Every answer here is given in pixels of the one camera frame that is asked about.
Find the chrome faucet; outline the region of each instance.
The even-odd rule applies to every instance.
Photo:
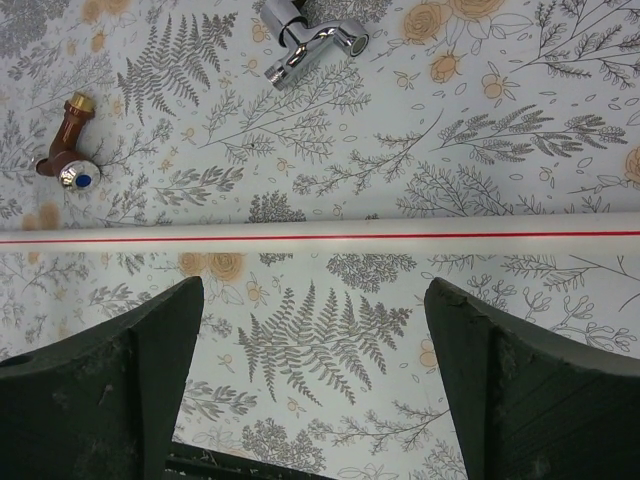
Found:
[[[260,11],[260,18],[278,43],[289,49],[283,58],[273,64],[265,76],[278,90],[304,70],[304,66],[316,58],[330,40],[350,57],[357,57],[369,43],[369,35],[356,20],[334,20],[309,28],[307,19],[300,13],[305,0],[267,0]]]

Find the floral wallpaper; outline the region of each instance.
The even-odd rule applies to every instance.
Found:
[[[293,88],[264,2],[0,0],[4,230],[633,211],[640,2],[309,0],[354,17]],[[75,91],[103,178],[37,177]],[[338,479],[466,478],[422,297],[443,276],[640,357],[640,258],[183,252],[0,255],[0,358],[190,275],[206,308],[178,441]]]

